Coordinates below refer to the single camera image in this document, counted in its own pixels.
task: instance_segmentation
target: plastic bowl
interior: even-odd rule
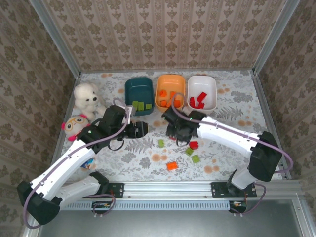
[[[204,98],[204,109],[192,108],[190,106],[190,98],[194,97],[195,102],[198,96],[205,92],[207,96]],[[217,88],[214,78],[209,76],[192,76],[188,81],[188,106],[192,110],[197,110],[203,113],[210,113],[217,107]]]
[[[165,90],[167,92],[166,97],[160,97],[159,92],[161,90]],[[175,92],[181,92],[185,95],[186,92],[186,81],[182,76],[179,75],[162,75],[158,78],[157,81],[157,87],[156,87],[156,97],[155,97],[155,103],[157,108],[161,112],[165,112],[168,107],[161,107],[160,102],[162,100],[166,100],[167,102],[170,100],[170,93],[172,91]],[[179,107],[182,108],[184,105],[184,99],[182,96],[177,95],[176,100],[180,100],[181,106]]]
[[[150,78],[131,78],[125,83],[125,103],[132,105],[133,101],[143,101],[145,107],[143,111],[136,111],[135,116],[149,115],[154,111],[154,86]],[[146,110],[146,104],[151,104],[152,108]]]

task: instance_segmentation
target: table surface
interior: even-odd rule
[[[81,82],[93,82],[106,101],[106,107],[112,105],[114,98],[124,99],[124,84],[134,77],[146,76],[153,80],[154,91],[157,79],[168,72],[139,72],[114,74],[82,74]],[[189,71],[172,72],[186,80],[193,75],[205,75],[215,78],[218,102],[217,108],[210,114],[214,119],[237,129],[262,133],[266,130],[264,117],[252,82],[250,71]],[[79,115],[77,108],[72,115]],[[132,117],[132,121],[144,121],[149,125],[149,133],[139,139],[126,139],[119,151],[104,148],[95,156],[92,171],[99,171],[110,181],[201,181],[227,180],[237,168],[248,165],[249,159],[235,150],[216,141],[192,139],[198,141],[199,149],[192,155],[200,157],[199,163],[193,163],[185,154],[186,147],[178,147],[175,141],[166,137],[167,122],[161,119],[162,113],[155,107],[147,116]],[[159,148],[158,140],[165,147]],[[117,141],[111,142],[114,149]],[[64,153],[71,146],[67,139],[63,145]],[[166,164],[176,161],[178,168],[168,171]],[[72,181],[86,177],[91,170],[78,169],[70,178]],[[273,179],[282,179],[274,175]]]

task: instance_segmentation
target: red block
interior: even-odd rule
[[[189,146],[192,150],[198,149],[198,142],[190,142]]]
[[[196,108],[196,102],[195,102],[195,100],[194,100],[194,97],[190,97],[189,103],[190,103],[190,106],[191,106],[192,108]]]
[[[204,103],[200,102],[197,106],[198,109],[204,109]]]
[[[206,96],[207,96],[206,93],[205,93],[205,92],[202,92],[202,93],[198,96],[197,101],[201,103],[201,102],[204,100],[204,98],[205,98]]]

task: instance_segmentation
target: teddy bear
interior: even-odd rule
[[[65,131],[68,140],[73,142],[76,140],[77,135],[83,130],[83,128],[90,126],[86,115],[72,116],[67,122],[61,125],[62,130]]]
[[[89,121],[95,120],[95,114],[98,112],[101,116],[105,113],[105,102],[98,94],[99,89],[93,83],[82,83],[75,87],[75,106],[85,114]]]

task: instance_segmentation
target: patterned wallpaper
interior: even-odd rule
[[[286,0],[44,0],[80,69],[251,68]]]
[[[316,217],[316,1],[301,0],[259,77]]]
[[[27,0],[0,1],[0,236],[18,236],[16,186],[50,165],[74,77]]]

